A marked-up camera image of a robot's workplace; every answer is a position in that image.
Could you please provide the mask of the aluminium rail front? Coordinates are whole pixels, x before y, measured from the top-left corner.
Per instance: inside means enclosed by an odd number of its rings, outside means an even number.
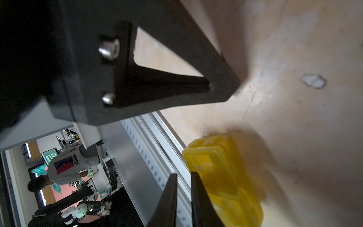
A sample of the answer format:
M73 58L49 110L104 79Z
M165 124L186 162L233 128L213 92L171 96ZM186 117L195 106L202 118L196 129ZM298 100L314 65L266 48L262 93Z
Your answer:
M159 112L99 127L108 156L143 224L152 218L170 174L177 174L176 226L192 226L191 176L184 143Z

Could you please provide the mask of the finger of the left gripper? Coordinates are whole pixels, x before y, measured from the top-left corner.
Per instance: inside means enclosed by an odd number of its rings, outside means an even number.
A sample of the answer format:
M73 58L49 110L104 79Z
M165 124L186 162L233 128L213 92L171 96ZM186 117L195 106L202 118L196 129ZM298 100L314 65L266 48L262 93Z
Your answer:
M180 1L51 1L51 16L57 118L99 126L240 86Z

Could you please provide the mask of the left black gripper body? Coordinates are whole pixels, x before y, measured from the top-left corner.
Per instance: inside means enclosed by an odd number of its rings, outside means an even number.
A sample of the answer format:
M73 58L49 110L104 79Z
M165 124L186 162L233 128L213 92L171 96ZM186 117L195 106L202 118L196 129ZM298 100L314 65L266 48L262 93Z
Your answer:
M19 123L44 98L52 115L73 121L65 76L66 1L1 1L1 130Z

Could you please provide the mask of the person in grey shirt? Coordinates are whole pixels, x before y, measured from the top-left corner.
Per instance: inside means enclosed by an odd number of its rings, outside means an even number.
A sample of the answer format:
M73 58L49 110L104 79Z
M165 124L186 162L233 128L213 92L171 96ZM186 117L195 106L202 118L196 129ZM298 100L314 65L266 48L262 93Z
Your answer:
M96 148L85 149L83 145L69 148L51 159L47 174L31 179L27 189L35 193L53 184L67 185L79 181L88 175L90 167L99 163Z

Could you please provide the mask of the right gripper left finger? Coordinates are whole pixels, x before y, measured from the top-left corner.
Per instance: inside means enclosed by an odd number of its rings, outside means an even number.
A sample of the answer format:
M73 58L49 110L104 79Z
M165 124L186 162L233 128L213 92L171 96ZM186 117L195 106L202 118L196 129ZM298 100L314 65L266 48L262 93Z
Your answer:
M171 174L157 208L147 227L175 227L177 211L177 174Z

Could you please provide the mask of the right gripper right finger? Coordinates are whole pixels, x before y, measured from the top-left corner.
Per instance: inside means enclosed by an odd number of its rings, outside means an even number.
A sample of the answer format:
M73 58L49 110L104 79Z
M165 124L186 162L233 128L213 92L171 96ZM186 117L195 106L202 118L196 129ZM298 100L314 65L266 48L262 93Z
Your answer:
M224 227L197 172L191 172L191 193L193 226Z

